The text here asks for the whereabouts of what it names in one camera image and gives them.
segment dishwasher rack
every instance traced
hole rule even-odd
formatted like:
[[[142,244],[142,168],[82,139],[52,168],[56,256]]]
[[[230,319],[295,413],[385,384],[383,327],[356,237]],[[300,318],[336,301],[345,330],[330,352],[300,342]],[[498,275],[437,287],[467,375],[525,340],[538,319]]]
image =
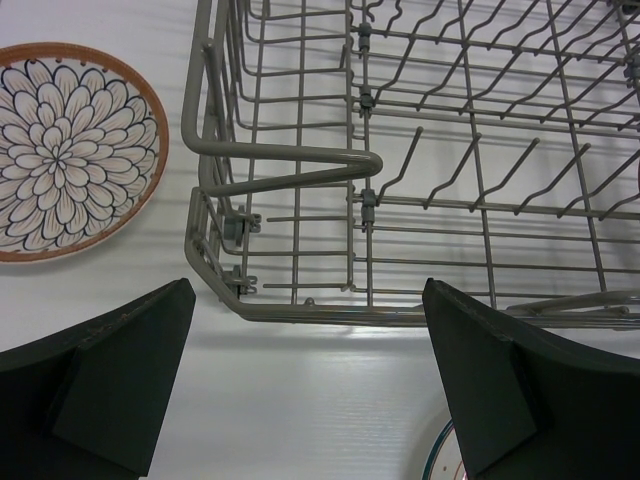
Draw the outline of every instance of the dishwasher rack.
[[[424,326],[435,276],[542,327],[640,326],[635,4],[313,3],[198,2],[185,251],[221,301]]]

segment decorative plate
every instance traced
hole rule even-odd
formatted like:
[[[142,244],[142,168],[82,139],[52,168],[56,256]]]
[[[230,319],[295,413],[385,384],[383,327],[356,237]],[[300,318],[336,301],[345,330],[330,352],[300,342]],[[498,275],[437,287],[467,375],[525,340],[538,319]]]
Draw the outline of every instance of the decorative plate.
[[[169,148],[151,86],[77,45],[0,49],[0,262],[101,242],[146,203]]]
[[[453,422],[449,421],[438,435],[422,480],[467,480]]]

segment metal wire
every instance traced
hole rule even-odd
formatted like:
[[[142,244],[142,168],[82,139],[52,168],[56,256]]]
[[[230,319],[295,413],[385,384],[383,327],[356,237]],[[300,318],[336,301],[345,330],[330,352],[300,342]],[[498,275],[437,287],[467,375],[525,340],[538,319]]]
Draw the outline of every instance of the metal wire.
[[[383,277],[385,269],[459,268],[485,272],[486,287],[467,289],[469,294],[541,326],[640,327],[640,314],[625,306],[637,304],[638,293],[631,289],[638,286],[633,282],[640,279],[640,268],[608,264],[602,253],[612,245],[640,253],[640,240],[631,233],[611,236],[610,228],[599,228],[613,225],[607,222],[640,220],[637,178],[628,188],[628,172],[634,165],[637,170],[640,150],[614,156],[603,154],[601,146],[626,146],[638,139],[638,12],[625,16],[620,2],[608,7],[598,0],[534,0],[522,6],[504,0],[458,0],[455,5],[444,0],[336,2],[323,8],[307,0],[277,5],[270,0],[219,0],[213,36],[212,0],[198,2],[182,129],[187,146],[200,155],[199,187],[192,195],[185,249],[193,268],[220,299],[254,321],[424,326],[423,313],[415,307],[422,285],[390,285]],[[385,44],[397,53],[382,48]],[[295,51],[288,56],[297,59],[294,67],[291,62],[278,64],[270,54],[274,48]],[[480,52],[491,52],[497,60],[488,64]],[[334,63],[325,61],[327,57]],[[419,72],[427,71],[429,80],[424,82]],[[199,129],[203,73],[208,94]],[[342,79],[344,90],[329,86],[336,78]],[[278,88],[270,87],[275,81],[281,82]],[[531,83],[527,89],[510,90],[519,81]],[[316,84],[324,90],[314,88]],[[285,113],[264,113],[271,108]],[[325,110],[331,113],[317,113]],[[400,138],[411,139],[402,147],[406,155],[397,155],[397,166],[395,159],[385,158],[383,175],[392,175],[378,183],[375,175],[382,162],[372,149],[380,125],[386,125],[381,128],[387,135],[397,125]],[[439,140],[432,133],[434,126],[446,127],[452,135],[466,129],[455,133],[464,152],[447,158],[430,155],[429,142]],[[316,133],[336,131],[342,145],[312,146]],[[265,134],[284,139],[288,133],[293,134],[292,145],[261,140]],[[556,137],[570,153],[562,150],[560,155],[556,149],[552,162],[543,161],[542,150],[556,148]],[[493,150],[496,138],[524,143],[510,159],[495,153],[507,151]],[[362,150],[354,150],[354,141],[361,142]],[[598,156],[607,162],[597,163]],[[264,172],[260,165],[265,160],[293,162],[293,172]],[[322,163],[334,168],[318,169]],[[605,163],[611,166],[595,175]],[[424,165],[423,173],[442,173],[416,195],[408,185],[416,180],[418,164]],[[536,168],[544,183],[523,182],[523,175]],[[314,211],[305,203],[311,198],[307,192],[318,189],[330,190],[331,198],[343,202],[338,211]],[[291,213],[270,215],[265,224],[279,225],[283,232],[290,226],[290,243],[264,243],[269,234],[261,232],[256,212],[264,205],[257,199],[269,191],[291,193],[278,197],[291,199]],[[422,219],[422,225],[407,223],[403,215]],[[461,215],[475,222],[473,228],[455,226],[467,218]],[[442,224],[426,225],[434,216],[440,216]],[[507,216],[520,229],[502,228],[498,219]],[[548,232],[528,231],[537,221],[556,223]],[[340,246],[305,246],[307,225],[338,235],[334,243]],[[566,231],[556,228],[562,225]],[[460,258],[430,258],[425,250],[424,255],[402,258],[384,252],[389,234],[399,244],[410,244],[420,235],[432,241],[478,239],[481,243],[474,248],[481,249],[482,256],[465,258],[461,251],[456,254]],[[585,245],[590,260],[553,264],[536,261],[529,252],[520,261],[504,261],[499,245],[505,241]],[[358,254],[359,242],[364,255]],[[268,247],[256,249],[258,245]],[[286,276],[269,281],[255,275],[254,287],[256,259],[273,261],[269,269],[286,271]],[[336,266],[339,277],[310,281],[306,260],[318,268],[324,263]],[[238,268],[225,270],[235,265]],[[505,271],[566,275],[567,284],[589,275],[596,279],[589,288],[598,293],[565,296],[554,282],[547,289],[545,282],[530,291],[505,289]],[[619,275],[632,279],[625,285],[629,291],[608,292],[608,281]],[[282,301],[285,291],[288,301]],[[303,300],[302,291],[318,295]],[[327,291],[335,292],[338,303],[319,304]],[[251,303],[252,296],[257,299],[264,292],[277,293],[276,301]]]

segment floral pattern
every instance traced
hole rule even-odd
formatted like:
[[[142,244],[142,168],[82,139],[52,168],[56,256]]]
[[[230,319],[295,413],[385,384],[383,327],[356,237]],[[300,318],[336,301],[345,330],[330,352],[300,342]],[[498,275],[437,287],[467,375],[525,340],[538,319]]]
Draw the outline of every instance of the floral pattern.
[[[0,67],[0,252],[80,244],[117,224],[158,167],[140,93],[99,65]]]

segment ceramic plate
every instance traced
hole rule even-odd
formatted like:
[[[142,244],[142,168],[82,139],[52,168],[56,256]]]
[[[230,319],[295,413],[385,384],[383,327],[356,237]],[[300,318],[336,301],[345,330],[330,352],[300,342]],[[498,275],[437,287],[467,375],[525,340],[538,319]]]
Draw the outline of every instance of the ceramic plate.
[[[447,423],[431,449],[423,480],[467,480],[453,423]]]
[[[155,190],[169,133],[149,84],[86,47],[0,49],[0,262],[77,252]]]

